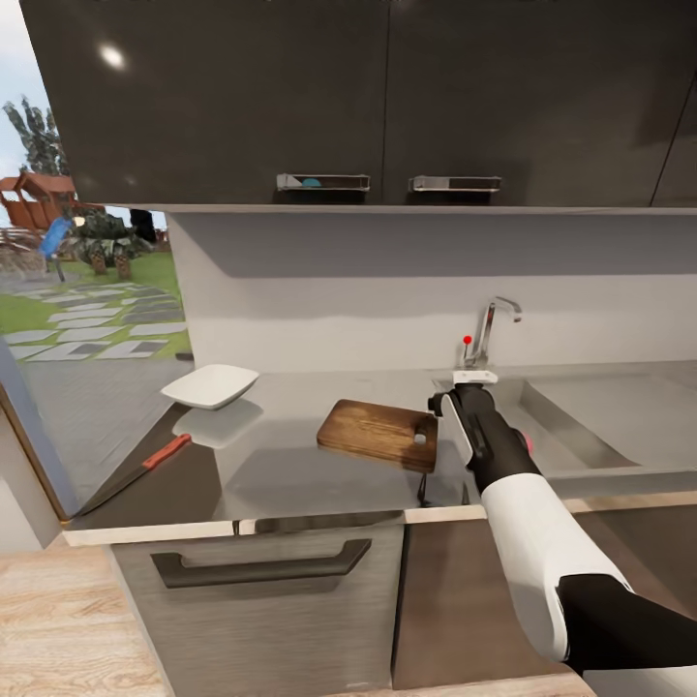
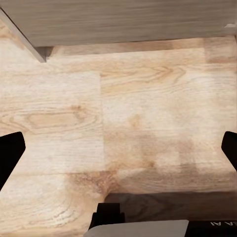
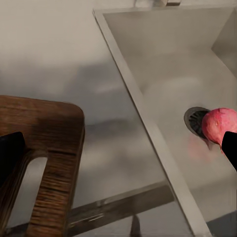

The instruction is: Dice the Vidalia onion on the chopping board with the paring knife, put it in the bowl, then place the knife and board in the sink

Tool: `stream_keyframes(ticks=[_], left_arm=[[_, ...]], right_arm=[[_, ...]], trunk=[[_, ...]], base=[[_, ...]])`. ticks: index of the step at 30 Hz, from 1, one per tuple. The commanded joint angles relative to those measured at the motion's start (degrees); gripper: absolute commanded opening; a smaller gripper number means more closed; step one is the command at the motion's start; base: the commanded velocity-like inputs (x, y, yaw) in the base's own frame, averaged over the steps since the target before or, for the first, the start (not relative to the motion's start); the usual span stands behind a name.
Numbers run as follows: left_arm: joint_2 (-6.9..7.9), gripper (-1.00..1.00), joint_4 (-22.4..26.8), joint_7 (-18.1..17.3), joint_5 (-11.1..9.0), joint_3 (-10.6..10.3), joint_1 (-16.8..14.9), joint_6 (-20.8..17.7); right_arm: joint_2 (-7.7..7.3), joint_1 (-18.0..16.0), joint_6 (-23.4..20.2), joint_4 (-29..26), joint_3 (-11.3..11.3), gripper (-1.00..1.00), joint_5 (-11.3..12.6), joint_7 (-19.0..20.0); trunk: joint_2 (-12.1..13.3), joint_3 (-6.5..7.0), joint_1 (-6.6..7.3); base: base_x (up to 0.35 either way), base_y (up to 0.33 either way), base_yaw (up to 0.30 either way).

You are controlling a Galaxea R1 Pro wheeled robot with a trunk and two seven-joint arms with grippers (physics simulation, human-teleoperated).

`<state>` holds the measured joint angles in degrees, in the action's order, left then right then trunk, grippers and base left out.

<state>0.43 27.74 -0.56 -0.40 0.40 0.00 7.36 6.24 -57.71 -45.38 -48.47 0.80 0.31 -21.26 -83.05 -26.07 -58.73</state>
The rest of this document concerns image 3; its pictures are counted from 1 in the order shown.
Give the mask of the vidalia onion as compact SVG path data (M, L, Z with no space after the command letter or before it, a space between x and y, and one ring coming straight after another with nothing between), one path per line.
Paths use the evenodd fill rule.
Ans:
M211 142L222 145L226 131L237 133L237 111L220 107L203 115L202 132Z

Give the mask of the cutting board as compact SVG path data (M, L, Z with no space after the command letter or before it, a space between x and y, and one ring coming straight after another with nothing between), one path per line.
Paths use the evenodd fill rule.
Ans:
M0 191L0 218L23 157L49 154L25 237L64 237L84 129L77 105L0 95L0 137L20 131L26 144Z

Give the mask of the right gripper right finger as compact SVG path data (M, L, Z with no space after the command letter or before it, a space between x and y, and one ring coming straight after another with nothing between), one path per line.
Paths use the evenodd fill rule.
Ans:
M230 131L225 132L221 150L237 171L237 133Z

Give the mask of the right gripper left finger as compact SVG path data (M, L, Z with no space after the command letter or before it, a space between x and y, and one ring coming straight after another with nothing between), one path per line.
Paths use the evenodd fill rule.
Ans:
M0 137L0 191L25 151L25 139L20 131Z

